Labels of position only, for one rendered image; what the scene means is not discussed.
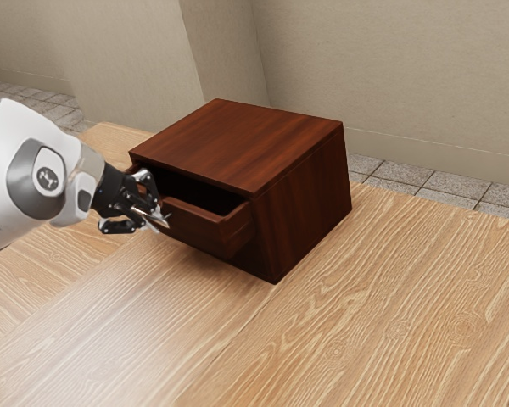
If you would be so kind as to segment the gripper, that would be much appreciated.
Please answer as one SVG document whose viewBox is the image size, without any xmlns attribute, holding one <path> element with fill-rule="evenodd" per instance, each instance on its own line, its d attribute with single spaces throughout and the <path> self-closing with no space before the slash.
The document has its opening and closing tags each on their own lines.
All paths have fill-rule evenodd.
<svg viewBox="0 0 509 407">
<path fill-rule="evenodd" d="M 106 163 L 103 175 L 97 185 L 92 198 L 91 208 L 101 217 L 115 217 L 113 215 L 113 204 L 117 200 L 120 189 L 124 187 L 124 197 L 133 205 L 127 214 L 135 214 L 127 220 L 109 220 L 101 218 L 98 221 L 98 229 L 103 234 L 130 234 L 136 230 L 150 230 L 154 233 L 160 233 L 158 226 L 166 229 L 170 228 L 168 219 L 172 213 L 162 215 L 158 205 L 159 193 L 153 174 L 141 168 L 139 171 L 125 175 L 124 172 L 117 170 L 113 165 Z M 138 207 L 155 207 L 147 212 Z"/>
</svg>

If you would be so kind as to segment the dark brown wooden drawer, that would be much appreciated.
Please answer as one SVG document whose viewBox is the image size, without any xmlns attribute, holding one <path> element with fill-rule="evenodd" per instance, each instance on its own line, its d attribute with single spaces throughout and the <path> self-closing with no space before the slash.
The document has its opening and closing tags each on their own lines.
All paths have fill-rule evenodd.
<svg viewBox="0 0 509 407">
<path fill-rule="evenodd" d="M 148 165 L 158 192 L 161 231 L 221 259 L 230 259 L 255 235 L 250 202 L 236 193 L 175 171 Z"/>
</svg>

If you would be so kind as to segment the dark brown wooden cabinet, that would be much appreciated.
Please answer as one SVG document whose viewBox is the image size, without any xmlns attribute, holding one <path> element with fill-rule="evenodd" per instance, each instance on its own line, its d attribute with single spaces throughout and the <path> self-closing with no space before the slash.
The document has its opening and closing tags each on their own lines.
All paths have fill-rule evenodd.
<svg viewBox="0 0 509 407">
<path fill-rule="evenodd" d="M 250 202 L 254 236 L 220 259 L 281 281 L 352 209 L 341 122 L 215 99 L 129 152 Z"/>
</svg>

